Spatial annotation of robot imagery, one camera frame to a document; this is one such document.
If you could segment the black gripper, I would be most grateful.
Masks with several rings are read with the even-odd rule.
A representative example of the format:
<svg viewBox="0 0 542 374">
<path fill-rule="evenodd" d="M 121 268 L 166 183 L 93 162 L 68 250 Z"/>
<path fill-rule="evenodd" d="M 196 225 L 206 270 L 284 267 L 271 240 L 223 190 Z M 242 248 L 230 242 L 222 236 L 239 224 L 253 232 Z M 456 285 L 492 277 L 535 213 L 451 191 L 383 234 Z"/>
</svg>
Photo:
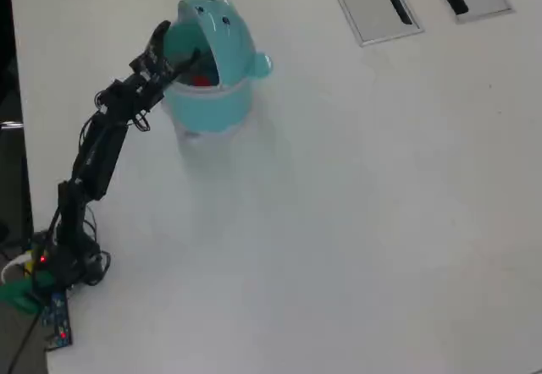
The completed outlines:
<svg viewBox="0 0 542 374">
<path fill-rule="evenodd" d="M 134 58 L 129 66 L 129 92 L 132 95 L 162 92 L 171 82 L 191 70 L 202 52 L 194 48 L 190 52 L 170 52 L 164 55 L 164 39 L 171 22 L 164 20 L 157 25 L 147 43 L 146 51 Z"/>
</svg>

